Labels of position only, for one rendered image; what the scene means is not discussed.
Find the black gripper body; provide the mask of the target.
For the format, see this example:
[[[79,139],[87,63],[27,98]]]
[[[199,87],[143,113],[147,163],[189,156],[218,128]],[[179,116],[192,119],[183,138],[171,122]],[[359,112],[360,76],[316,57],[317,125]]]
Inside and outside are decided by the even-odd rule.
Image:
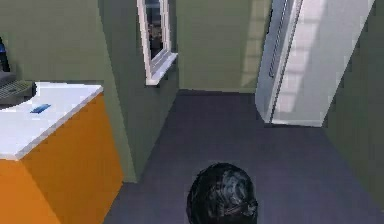
[[[189,224],[258,224],[258,201],[250,176],[230,163],[198,173],[187,196]]]

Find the white fridge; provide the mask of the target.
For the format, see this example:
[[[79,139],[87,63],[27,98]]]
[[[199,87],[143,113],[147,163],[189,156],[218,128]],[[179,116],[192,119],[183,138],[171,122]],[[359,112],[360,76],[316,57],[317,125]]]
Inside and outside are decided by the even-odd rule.
[[[271,125],[320,127],[375,0],[272,0],[255,104]]]

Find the white framed window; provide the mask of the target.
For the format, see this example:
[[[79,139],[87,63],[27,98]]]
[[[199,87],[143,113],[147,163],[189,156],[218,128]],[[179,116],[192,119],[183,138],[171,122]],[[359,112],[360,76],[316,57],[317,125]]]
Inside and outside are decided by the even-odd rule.
[[[169,0],[137,0],[145,84],[156,86],[176,60],[172,49]]]

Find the orange cabinet with white top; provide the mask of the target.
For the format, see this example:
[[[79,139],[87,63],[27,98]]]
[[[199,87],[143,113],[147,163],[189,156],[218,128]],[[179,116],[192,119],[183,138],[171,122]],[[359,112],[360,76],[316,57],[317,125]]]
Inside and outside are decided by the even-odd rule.
[[[102,224],[122,179],[102,86],[39,82],[0,110],[0,224]]]

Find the small blue flat object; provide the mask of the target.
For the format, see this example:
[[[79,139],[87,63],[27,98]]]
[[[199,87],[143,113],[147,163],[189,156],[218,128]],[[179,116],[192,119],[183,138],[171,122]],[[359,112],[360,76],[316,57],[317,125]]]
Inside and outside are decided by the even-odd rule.
[[[40,114],[42,113],[44,110],[48,109],[51,105],[50,104],[42,104],[34,109],[32,109],[30,111],[30,113],[35,113],[35,114]]]

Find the dark grey laptop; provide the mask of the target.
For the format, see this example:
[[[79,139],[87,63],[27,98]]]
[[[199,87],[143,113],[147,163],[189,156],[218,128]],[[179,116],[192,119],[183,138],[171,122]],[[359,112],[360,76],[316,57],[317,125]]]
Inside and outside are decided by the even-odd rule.
[[[18,79],[10,69],[7,50],[0,37],[0,110],[19,105],[36,95],[36,83]]]

